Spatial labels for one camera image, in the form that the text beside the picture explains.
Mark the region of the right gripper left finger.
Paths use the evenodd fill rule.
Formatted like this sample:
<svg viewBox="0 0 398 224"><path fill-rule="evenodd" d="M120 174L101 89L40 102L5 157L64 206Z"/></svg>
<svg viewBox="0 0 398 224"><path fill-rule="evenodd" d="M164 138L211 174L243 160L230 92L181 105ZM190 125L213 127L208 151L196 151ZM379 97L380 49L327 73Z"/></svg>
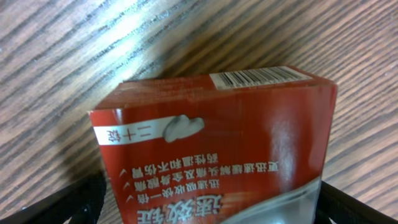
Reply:
<svg viewBox="0 0 398 224"><path fill-rule="evenodd" d="M1 220L1 224L96 224L106 195L106 179L98 171Z"/></svg>

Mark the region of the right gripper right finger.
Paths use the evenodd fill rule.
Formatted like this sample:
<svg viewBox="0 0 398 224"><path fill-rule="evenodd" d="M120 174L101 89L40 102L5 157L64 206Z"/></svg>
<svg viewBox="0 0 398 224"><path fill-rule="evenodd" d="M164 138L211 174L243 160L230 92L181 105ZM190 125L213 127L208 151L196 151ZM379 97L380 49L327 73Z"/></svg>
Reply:
<svg viewBox="0 0 398 224"><path fill-rule="evenodd" d="M397 224L397 220L367 206L322 181L314 224Z"/></svg>

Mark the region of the red medicine box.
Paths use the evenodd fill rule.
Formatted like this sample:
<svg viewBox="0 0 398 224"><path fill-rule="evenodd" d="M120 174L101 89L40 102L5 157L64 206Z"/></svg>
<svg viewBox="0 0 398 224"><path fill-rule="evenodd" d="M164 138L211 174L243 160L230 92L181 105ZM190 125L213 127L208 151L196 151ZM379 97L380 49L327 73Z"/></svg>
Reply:
<svg viewBox="0 0 398 224"><path fill-rule="evenodd" d="M337 85L294 67L121 83L90 111L124 223L313 223Z"/></svg>

